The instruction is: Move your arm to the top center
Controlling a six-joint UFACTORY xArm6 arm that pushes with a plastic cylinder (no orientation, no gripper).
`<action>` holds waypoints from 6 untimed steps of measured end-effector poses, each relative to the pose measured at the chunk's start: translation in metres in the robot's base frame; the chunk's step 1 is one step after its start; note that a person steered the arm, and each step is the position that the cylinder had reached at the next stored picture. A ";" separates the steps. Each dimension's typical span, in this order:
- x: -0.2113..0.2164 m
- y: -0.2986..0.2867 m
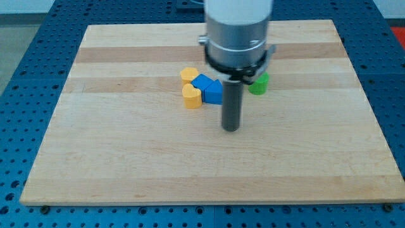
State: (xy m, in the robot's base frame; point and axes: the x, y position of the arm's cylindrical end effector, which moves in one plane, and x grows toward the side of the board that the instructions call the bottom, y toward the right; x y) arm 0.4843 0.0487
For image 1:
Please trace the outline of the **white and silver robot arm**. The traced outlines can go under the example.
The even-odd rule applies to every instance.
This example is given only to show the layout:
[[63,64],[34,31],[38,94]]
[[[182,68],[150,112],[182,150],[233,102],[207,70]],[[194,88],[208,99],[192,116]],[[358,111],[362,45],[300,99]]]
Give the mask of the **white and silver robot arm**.
[[273,0],[206,0],[206,63],[227,82],[253,84],[266,71],[276,45],[268,45]]

